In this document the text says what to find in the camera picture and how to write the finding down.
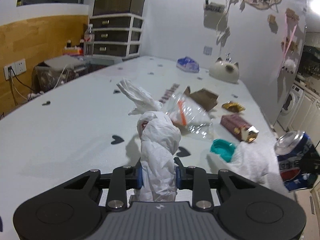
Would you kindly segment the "white wall power socket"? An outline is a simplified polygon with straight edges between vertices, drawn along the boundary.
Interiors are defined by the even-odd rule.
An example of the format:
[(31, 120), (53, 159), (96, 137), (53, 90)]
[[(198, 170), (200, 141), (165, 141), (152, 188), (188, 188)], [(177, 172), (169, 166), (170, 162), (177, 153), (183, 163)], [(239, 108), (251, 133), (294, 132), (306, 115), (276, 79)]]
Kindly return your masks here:
[(18, 60), (4, 67), (4, 77), (5, 80), (9, 80), (15, 75), (18, 76), (27, 71), (25, 59)]

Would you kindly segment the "white fluffy towel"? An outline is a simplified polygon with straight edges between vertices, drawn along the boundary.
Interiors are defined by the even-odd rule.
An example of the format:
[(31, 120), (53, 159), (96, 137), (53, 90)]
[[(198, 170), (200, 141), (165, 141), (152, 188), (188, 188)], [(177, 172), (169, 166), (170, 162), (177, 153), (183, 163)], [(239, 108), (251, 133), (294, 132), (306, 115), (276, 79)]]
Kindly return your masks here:
[(241, 142), (228, 167), (235, 173), (280, 194), (287, 194), (271, 144)]

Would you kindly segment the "maroon snack box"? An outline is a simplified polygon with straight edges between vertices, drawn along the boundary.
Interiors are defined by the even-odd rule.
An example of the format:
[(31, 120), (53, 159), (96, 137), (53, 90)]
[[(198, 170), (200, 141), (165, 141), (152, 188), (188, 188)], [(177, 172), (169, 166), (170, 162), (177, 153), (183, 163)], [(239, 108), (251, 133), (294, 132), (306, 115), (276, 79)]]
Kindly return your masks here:
[(247, 143), (253, 142), (259, 133), (255, 126), (247, 122), (237, 113), (223, 115), (220, 124), (236, 139)]

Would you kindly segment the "white cat ceramic figure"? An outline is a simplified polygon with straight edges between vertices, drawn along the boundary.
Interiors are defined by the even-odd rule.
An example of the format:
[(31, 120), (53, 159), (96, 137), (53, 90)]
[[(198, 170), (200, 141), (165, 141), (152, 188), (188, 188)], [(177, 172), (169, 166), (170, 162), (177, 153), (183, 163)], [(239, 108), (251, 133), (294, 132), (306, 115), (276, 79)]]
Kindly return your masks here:
[(209, 75), (217, 80), (237, 83), (240, 77), (239, 64), (218, 57), (209, 69)]

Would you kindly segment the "brown torn cardboard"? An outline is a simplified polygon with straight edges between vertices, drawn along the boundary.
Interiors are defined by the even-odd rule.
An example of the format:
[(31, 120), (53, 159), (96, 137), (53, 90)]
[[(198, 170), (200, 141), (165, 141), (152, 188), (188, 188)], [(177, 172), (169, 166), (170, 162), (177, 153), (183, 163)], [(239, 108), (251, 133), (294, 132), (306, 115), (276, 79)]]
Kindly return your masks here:
[(192, 100), (194, 100), (207, 112), (210, 112), (217, 105), (217, 99), (219, 97), (217, 94), (204, 88), (195, 92), (191, 92), (189, 86), (185, 89), (183, 93)]

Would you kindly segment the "blue tissue pack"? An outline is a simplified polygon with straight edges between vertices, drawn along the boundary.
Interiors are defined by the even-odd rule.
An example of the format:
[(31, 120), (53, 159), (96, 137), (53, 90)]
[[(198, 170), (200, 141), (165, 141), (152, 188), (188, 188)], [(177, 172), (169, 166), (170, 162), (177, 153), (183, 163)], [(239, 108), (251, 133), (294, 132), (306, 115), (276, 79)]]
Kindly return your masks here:
[(199, 73), (199, 63), (192, 58), (186, 56), (177, 60), (176, 67), (182, 71), (189, 73)]

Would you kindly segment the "white plastic bag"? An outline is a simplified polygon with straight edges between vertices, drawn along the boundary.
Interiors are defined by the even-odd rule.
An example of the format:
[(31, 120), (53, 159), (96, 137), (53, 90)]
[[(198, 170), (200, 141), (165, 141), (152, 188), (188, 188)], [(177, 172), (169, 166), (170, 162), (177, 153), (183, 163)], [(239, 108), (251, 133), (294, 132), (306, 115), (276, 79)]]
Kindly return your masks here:
[(135, 103), (129, 115), (140, 115), (137, 131), (141, 142), (143, 186), (136, 191), (136, 198), (142, 202), (173, 202), (177, 194), (174, 154), (181, 132), (162, 112), (163, 103), (154, 100), (142, 87), (128, 79), (122, 79), (117, 87)]

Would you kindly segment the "blue soda can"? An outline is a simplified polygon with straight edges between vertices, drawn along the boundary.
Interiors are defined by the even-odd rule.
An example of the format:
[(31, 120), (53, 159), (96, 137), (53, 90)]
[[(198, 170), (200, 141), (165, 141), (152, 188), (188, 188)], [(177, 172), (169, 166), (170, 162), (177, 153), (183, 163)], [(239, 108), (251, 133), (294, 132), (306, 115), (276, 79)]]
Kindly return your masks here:
[(313, 188), (319, 175), (319, 152), (304, 131), (289, 131), (274, 146), (279, 172), (289, 191)]

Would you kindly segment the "clear zip bag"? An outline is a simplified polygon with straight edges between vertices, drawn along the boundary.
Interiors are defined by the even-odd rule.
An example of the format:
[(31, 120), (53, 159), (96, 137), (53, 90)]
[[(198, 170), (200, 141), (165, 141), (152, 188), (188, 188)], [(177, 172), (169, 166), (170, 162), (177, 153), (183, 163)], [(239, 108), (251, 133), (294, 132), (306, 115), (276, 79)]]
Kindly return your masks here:
[(162, 111), (180, 130), (181, 135), (212, 140), (213, 123), (207, 111), (183, 93), (172, 94)]

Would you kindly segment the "gold foil wrapper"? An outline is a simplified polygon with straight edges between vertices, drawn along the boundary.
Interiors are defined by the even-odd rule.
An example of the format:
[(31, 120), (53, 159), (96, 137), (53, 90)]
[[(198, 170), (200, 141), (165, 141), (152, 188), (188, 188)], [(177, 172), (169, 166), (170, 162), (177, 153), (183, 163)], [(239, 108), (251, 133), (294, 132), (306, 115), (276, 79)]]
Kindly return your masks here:
[(229, 101), (227, 103), (222, 104), (222, 108), (225, 110), (228, 110), (229, 112), (232, 113), (240, 113), (245, 110), (245, 107), (240, 105), (237, 102)]

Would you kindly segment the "white kitchen cabinets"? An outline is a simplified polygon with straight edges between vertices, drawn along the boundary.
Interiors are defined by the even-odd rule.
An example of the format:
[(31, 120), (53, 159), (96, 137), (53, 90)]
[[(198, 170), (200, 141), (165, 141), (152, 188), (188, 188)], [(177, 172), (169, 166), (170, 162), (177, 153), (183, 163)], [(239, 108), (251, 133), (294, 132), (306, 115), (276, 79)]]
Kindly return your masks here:
[(303, 95), (291, 126), (294, 130), (305, 131), (319, 151), (319, 96), (297, 81), (294, 84), (303, 91)]

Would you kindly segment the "fluffy sheep wall toy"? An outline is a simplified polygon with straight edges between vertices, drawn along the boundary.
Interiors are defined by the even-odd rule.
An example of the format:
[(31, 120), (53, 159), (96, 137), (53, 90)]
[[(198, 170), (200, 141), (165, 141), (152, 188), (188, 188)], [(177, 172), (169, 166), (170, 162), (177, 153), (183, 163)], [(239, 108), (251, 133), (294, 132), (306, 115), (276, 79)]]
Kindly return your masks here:
[(296, 71), (296, 63), (292, 59), (286, 59), (281, 67), (281, 70), (289, 74), (294, 74)]

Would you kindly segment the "glass terrarium tank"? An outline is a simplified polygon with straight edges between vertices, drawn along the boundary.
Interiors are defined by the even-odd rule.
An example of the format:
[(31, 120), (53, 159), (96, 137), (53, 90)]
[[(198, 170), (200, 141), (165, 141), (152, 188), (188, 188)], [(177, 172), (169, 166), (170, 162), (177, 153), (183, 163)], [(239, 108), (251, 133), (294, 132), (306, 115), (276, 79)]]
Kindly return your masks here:
[(131, 13), (142, 16), (145, 0), (94, 0), (93, 16)]

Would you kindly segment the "white washing machine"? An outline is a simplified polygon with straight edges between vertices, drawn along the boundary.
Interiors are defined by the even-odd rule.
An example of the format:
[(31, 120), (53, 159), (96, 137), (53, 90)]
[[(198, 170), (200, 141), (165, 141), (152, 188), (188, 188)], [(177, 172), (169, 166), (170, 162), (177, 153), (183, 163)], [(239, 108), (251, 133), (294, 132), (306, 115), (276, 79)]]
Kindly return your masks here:
[(277, 122), (280, 124), (283, 130), (288, 131), (290, 129), (290, 126), (302, 103), (303, 96), (304, 90), (297, 85), (292, 85), (277, 119)]

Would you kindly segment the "teal plastic lid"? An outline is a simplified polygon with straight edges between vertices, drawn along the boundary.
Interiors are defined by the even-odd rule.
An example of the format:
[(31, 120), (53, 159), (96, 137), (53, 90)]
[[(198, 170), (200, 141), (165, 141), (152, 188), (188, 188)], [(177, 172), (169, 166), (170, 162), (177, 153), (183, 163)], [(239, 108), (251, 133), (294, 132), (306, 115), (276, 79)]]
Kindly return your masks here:
[(225, 162), (230, 163), (235, 152), (235, 145), (223, 139), (215, 139), (210, 151), (219, 155)]

